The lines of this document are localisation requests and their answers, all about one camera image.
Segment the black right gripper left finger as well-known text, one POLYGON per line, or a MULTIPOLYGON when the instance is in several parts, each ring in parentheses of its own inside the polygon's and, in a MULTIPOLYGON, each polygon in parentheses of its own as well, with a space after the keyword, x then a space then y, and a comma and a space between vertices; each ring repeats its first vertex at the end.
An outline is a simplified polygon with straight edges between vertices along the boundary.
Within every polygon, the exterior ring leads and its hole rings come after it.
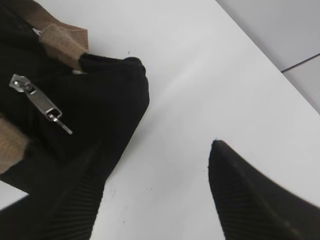
POLYGON ((30 144, 0 179, 26 196, 0 212, 3 240, 88 240, 118 150, 96 143, 59 156, 30 144))

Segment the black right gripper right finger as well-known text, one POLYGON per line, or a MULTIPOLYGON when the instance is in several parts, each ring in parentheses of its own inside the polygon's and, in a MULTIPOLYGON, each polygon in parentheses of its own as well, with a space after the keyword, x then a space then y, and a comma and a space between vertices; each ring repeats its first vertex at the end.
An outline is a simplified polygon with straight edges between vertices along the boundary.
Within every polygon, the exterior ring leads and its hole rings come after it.
POLYGON ((214 140, 208 181, 227 240, 318 240, 320 209, 281 187, 222 140, 214 140))

